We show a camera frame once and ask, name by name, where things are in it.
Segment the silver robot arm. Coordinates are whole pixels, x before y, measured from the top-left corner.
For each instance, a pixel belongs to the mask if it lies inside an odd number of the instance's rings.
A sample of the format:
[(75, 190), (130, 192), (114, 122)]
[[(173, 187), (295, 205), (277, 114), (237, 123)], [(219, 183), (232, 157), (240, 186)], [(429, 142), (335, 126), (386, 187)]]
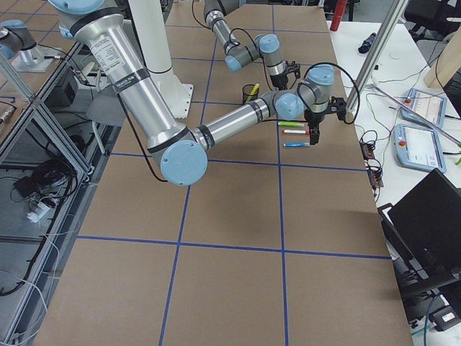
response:
[(279, 38), (275, 34), (251, 36), (240, 28), (231, 28), (226, 17), (241, 8), (245, 1), (206, 1), (203, 10), (205, 25), (223, 47), (225, 62), (232, 72), (240, 71), (250, 63), (261, 60), (272, 87), (285, 90), (289, 65), (283, 58)]
[(323, 116), (331, 99), (334, 69), (312, 66), (295, 87), (279, 86), (238, 109), (194, 130), (174, 119), (122, 28), (114, 1), (52, 1), (61, 17), (61, 34), (90, 48), (118, 96), (146, 134), (147, 149), (164, 178), (192, 185), (206, 172), (206, 151), (215, 144), (278, 115), (294, 120), (304, 112)]

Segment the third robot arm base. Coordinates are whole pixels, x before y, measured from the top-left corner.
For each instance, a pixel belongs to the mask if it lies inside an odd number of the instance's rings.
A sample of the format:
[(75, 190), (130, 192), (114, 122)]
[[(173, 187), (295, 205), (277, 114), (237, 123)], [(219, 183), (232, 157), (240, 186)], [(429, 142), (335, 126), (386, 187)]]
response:
[(53, 48), (37, 44), (24, 22), (9, 19), (1, 23), (1, 53), (19, 72), (45, 73), (61, 56)]

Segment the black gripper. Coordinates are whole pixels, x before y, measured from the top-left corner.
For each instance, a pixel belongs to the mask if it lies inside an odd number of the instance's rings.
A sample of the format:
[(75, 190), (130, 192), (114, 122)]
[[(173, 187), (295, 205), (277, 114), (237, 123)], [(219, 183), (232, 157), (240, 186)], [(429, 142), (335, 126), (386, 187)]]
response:
[(278, 90), (287, 89), (288, 77), (286, 74), (271, 75), (270, 79), (274, 88)]
[(312, 112), (311, 110), (304, 111), (304, 118), (309, 126), (310, 145), (316, 145), (319, 142), (320, 130), (319, 125), (324, 121), (324, 112)]

